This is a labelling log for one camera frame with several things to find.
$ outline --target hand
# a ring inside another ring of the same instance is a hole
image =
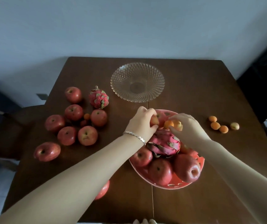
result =
[[[131,131],[143,138],[145,142],[148,142],[158,128],[158,125],[150,127],[152,115],[156,115],[156,111],[153,108],[147,110],[143,106],[139,107],[135,116],[129,121],[125,131]]]
[[[194,117],[181,113],[169,118],[170,120],[179,120],[183,125],[182,131],[177,131],[170,126],[170,131],[188,147],[197,150],[199,143],[204,140],[211,140],[203,128]]]

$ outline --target person's right arm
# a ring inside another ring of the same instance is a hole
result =
[[[172,133],[184,144],[199,152],[221,175],[253,217],[267,224],[267,178],[229,153],[219,143],[211,140],[197,120],[186,114],[177,114],[182,131],[170,127]]]

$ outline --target person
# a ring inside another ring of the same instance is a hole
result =
[[[154,109],[140,107],[125,131],[133,132],[147,142],[158,128],[157,125],[150,127],[152,115],[156,115]],[[184,126],[182,131],[170,127],[172,133],[188,147],[196,148],[253,217],[259,223],[267,224],[267,178],[211,140],[192,116],[182,113],[170,119],[177,119]],[[135,135],[123,134],[42,184],[3,213],[0,223],[76,223],[115,171],[144,145]]]

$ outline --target bowl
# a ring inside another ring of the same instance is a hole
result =
[[[131,102],[151,101],[161,94],[164,86],[164,76],[150,64],[126,64],[119,67],[111,77],[111,87],[115,94]]]
[[[176,112],[172,112],[172,111],[169,111],[169,110],[163,110],[163,109],[158,109],[158,110],[162,111],[162,112],[169,112],[170,113],[170,117],[177,114]],[[185,146],[185,145],[182,142],[180,142],[180,148],[182,148],[182,146]],[[204,157],[199,157],[198,154],[193,154],[192,157],[198,160],[198,162],[200,164],[200,169],[202,171],[203,166],[204,166],[204,161],[205,161]],[[149,184],[151,184],[151,185],[153,185],[155,187],[158,187],[158,188],[161,188],[161,189],[172,190],[172,189],[181,189],[181,188],[184,188],[184,187],[188,186],[189,184],[192,184],[192,183],[187,183],[187,182],[182,181],[180,178],[177,177],[175,172],[173,172],[172,180],[170,181],[170,183],[168,185],[165,185],[165,186],[157,185],[149,177],[148,166],[146,166],[146,167],[135,167],[130,160],[129,160],[129,162],[132,165],[133,169],[136,171],[136,173],[138,173],[138,175],[142,179],[144,179],[146,182],[148,182]]]

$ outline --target red fruit bowl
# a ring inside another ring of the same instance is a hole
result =
[[[163,109],[158,109],[159,111],[162,111],[162,112],[168,112],[170,113],[169,117],[173,116],[173,115],[176,115],[177,113],[176,112],[172,112],[172,111],[169,111],[169,110],[163,110]],[[183,148],[183,147],[186,147],[182,142],[180,142],[180,148]],[[198,160],[199,164],[200,164],[200,169],[202,171],[203,169],[203,166],[204,166],[204,161],[205,159],[203,157],[199,157],[198,156],[198,153],[197,152],[193,152],[191,154],[191,156],[195,159]],[[182,181],[180,178],[177,177],[177,175],[173,172],[173,176],[172,176],[172,180],[170,181],[170,183],[168,185],[165,185],[165,186],[160,186],[160,185],[157,185],[155,184],[149,177],[149,174],[148,174],[148,166],[146,167],[136,167],[134,166],[131,161],[129,160],[130,164],[132,165],[133,169],[136,171],[136,173],[138,173],[138,175],[144,179],[146,182],[148,182],[149,184],[155,186],[155,187],[158,187],[158,188],[161,188],[161,189],[180,189],[180,188],[183,188],[183,187],[186,187],[188,186],[189,184],[191,183],[187,183],[187,182],[184,182]]]

